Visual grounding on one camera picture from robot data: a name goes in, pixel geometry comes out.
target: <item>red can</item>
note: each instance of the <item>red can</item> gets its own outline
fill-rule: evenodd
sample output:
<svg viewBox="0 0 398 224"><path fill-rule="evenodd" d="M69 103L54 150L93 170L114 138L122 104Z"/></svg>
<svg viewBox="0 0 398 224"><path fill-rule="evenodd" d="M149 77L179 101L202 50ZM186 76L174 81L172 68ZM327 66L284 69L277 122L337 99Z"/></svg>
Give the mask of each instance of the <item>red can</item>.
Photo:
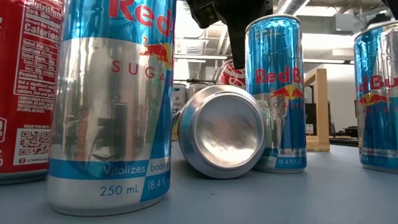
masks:
<svg viewBox="0 0 398 224"><path fill-rule="evenodd" d="M0 184L45 177L63 0L2 0Z"/></svg>
<svg viewBox="0 0 398 224"><path fill-rule="evenodd" d="M246 90L246 73L244 69L236 69L234 63L228 60L222 66L218 74L217 84L232 85Z"/></svg>

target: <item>aluminum can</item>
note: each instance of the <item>aluminum can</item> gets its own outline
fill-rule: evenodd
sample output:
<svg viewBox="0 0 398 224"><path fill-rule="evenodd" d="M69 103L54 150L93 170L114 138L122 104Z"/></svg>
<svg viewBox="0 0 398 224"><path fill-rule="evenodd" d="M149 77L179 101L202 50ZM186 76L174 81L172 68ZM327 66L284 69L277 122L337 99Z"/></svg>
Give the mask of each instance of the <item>aluminum can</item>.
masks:
<svg viewBox="0 0 398 224"><path fill-rule="evenodd" d="M126 213L169 190L175 5L65 3L47 187L55 211Z"/></svg>
<svg viewBox="0 0 398 224"><path fill-rule="evenodd" d="M187 103L187 86L181 83L174 83L173 90L173 115L175 115ZM176 141L178 139L177 126L177 123L173 125L172 141Z"/></svg>
<svg viewBox="0 0 398 224"><path fill-rule="evenodd" d="M181 110L178 140L187 161L216 179L239 177L265 149L259 103L245 90L214 85L195 94Z"/></svg>
<svg viewBox="0 0 398 224"><path fill-rule="evenodd" d="M0 184L45 177L62 4L0 3Z"/></svg>
<svg viewBox="0 0 398 224"><path fill-rule="evenodd" d="M354 51L360 161L398 172L398 22L360 33Z"/></svg>
<svg viewBox="0 0 398 224"><path fill-rule="evenodd" d="M194 96L195 93L199 92L200 90L209 87L207 83L191 83L188 87L188 100Z"/></svg>
<svg viewBox="0 0 398 224"><path fill-rule="evenodd" d="M246 29L246 90L271 119L270 144L257 169L296 173L307 166L300 21L259 18Z"/></svg>
<svg viewBox="0 0 398 224"><path fill-rule="evenodd" d="M217 84L232 85L246 90L246 72L244 69L236 69L233 60L228 60L219 71Z"/></svg>

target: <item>table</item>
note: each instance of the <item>table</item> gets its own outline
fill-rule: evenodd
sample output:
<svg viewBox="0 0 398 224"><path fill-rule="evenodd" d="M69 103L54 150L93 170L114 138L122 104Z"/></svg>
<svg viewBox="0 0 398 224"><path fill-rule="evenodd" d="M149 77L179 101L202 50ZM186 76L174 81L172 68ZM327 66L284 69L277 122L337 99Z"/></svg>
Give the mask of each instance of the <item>table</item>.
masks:
<svg viewBox="0 0 398 224"><path fill-rule="evenodd" d="M0 223L40 224L396 224L398 175L366 170L358 148L309 152L301 174L250 171L233 180L206 178L173 143L172 186L160 203L125 215L81 218L45 203L45 183L0 187Z"/></svg>

